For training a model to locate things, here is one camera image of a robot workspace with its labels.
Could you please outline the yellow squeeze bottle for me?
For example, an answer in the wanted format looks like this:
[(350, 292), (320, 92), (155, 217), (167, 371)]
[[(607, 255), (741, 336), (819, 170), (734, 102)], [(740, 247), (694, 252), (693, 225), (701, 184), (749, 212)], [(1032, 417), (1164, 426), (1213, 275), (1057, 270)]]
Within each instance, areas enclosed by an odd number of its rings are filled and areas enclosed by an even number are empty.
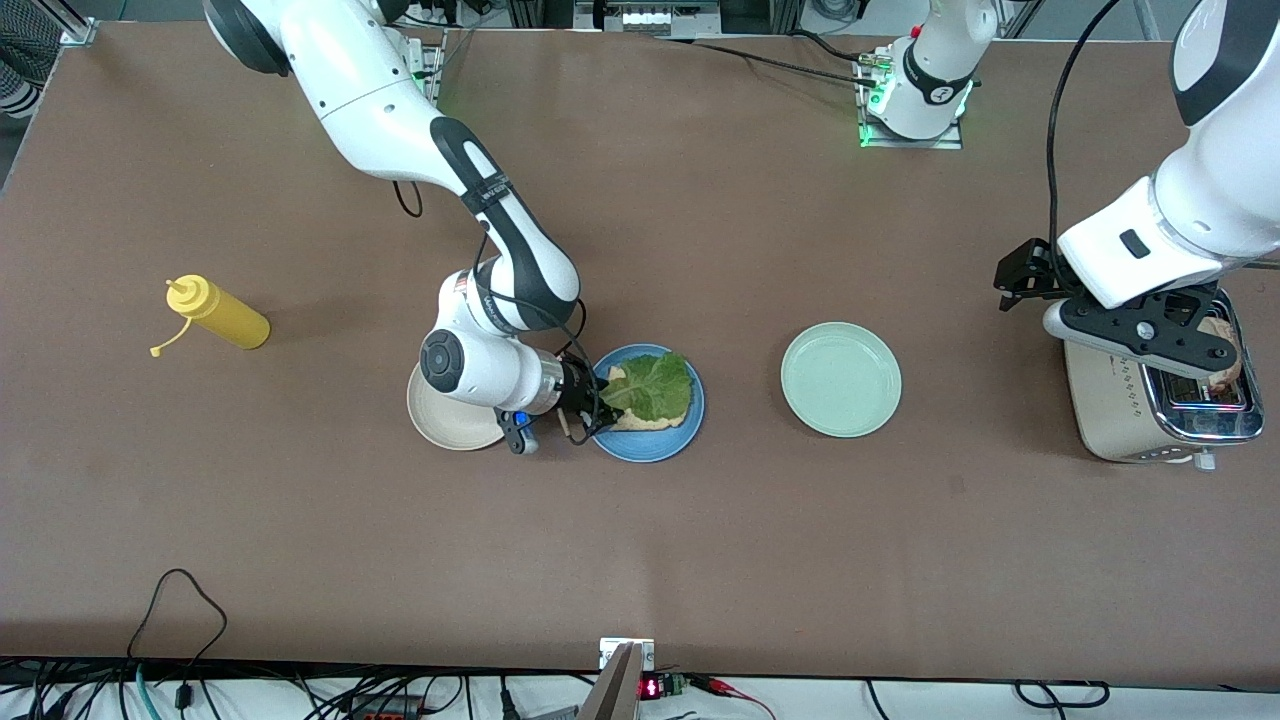
[(151, 357), (161, 357), (163, 351), (193, 325), (242, 350), (257, 348), (270, 337), (271, 325), (265, 315), (204, 275), (188, 274), (166, 281), (165, 300), (184, 324), (172, 338), (151, 347)]

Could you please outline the blue plate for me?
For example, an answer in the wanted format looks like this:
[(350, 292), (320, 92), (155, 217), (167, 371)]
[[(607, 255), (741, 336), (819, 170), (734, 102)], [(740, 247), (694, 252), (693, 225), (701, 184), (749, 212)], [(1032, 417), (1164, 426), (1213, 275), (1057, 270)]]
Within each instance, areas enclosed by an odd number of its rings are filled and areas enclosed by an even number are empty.
[[(654, 343), (625, 345), (595, 361), (595, 372), (603, 374), (623, 361), (640, 356), (659, 356), (668, 348)], [(705, 388), (690, 361), (687, 373), (692, 382), (692, 397), (685, 420), (663, 430), (617, 430), (609, 427), (591, 437), (591, 442), (608, 455), (627, 462), (660, 462), (675, 457), (698, 437), (707, 410)]]

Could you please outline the beige plate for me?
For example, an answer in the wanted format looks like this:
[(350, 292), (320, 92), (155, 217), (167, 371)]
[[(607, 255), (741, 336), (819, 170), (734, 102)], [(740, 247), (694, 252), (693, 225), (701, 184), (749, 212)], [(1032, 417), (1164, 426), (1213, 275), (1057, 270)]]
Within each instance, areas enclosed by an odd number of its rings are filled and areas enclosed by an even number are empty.
[(440, 448), (476, 451), (503, 441), (492, 407), (444, 396), (426, 382), (419, 365), (410, 373), (406, 407), (420, 436)]

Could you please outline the pale green plate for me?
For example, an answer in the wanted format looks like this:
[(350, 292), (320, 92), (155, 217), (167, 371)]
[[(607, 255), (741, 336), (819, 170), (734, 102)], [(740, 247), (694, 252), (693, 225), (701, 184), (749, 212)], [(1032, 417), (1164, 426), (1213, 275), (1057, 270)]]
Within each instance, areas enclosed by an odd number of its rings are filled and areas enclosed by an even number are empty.
[(846, 322), (801, 331), (783, 352), (783, 398), (792, 414), (823, 436), (868, 436), (896, 414), (902, 373), (888, 345)]

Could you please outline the beige chrome toaster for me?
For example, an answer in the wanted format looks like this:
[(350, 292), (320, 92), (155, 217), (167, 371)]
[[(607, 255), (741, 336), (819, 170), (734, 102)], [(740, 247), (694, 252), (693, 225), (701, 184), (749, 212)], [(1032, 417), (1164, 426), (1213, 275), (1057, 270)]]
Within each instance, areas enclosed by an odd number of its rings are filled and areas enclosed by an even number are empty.
[(1065, 343), (1065, 368), (1084, 446), (1110, 462), (1193, 462), (1216, 468), (1216, 451), (1262, 436), (1265, 406), (1242, 325), (1229, 296), (1220, 291), (1208, 316), (1229, 319), (1243, 350), (1238, 382), (1211, 393), (1192, 379), (1083, 345)]

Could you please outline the white power strip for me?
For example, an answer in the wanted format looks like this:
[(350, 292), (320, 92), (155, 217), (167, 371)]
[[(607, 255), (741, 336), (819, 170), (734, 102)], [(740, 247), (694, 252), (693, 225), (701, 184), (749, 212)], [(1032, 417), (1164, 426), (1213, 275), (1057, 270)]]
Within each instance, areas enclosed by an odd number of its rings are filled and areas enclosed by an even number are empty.
[(467, 28), (460, 0), (410, 0), (396, 26), (406, 28)]

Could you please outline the dark mesh patterned object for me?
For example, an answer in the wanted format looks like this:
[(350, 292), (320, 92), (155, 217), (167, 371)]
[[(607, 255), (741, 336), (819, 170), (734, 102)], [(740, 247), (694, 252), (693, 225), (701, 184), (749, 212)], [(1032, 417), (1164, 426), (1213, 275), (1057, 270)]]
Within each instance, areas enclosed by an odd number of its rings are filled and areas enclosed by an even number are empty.
[(58, 58), (60, 38), (56, 26), (0, 23), (0, 111), (15, 119), (36, 111)]

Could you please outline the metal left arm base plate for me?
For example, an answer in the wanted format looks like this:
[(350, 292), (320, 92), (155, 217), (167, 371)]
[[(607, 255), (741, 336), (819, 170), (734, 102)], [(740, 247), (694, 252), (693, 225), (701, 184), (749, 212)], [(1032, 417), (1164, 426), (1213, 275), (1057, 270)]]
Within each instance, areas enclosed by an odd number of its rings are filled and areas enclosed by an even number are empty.
[(861, 147), (878, 149), (963, 149), (961, 118), (966, 110), (966, 99), (974, 90), (974, 79), (969, 79), (956, 95), (952, 115), (945, 131), (929, 138), (914, 138), (897, 133), (881, 115), (890, 101), (893, 88), (893, 59), (890, 46), (879, 46), (873, 53), (861, 53), (852, 63), (856, 79), (869, 79), (870, 86), (855, 90), (858, 104), (858, 128)]

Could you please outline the white pole bracket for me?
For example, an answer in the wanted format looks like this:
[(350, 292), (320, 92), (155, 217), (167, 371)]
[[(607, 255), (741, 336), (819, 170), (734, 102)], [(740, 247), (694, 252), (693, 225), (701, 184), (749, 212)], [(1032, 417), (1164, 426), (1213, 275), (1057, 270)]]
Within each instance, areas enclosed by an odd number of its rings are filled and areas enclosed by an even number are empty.
[(599, 639), (598, 644), (598, 667), (604, 670), (607, 664), (611, 661), (612, 655), (622, 644), (635, 644), (637, 652), (643, 659), (643, 671), (652, 673), (655, 670), (655, 646), (654, 639), (649, 638), (630, 638), (630, 637), (603, 637)]

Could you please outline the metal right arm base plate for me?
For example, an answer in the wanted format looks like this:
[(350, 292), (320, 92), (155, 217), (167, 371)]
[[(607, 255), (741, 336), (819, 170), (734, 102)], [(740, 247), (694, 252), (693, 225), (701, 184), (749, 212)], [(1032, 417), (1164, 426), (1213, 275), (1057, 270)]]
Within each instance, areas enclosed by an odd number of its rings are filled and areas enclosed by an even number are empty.
[(421, 38), (404, 38), (401, 55), (420, 94), (435, 106), (444, 68), (443, 42), (430, 44)]

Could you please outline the aluminium frame device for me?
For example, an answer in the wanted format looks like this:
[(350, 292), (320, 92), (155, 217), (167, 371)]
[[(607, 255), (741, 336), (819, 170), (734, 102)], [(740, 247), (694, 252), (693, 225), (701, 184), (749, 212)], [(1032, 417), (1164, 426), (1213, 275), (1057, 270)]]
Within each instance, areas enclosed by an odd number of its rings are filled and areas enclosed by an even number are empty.
[(722, 31), (719, 0), (573, 0), (573, 28), (699, 38)]

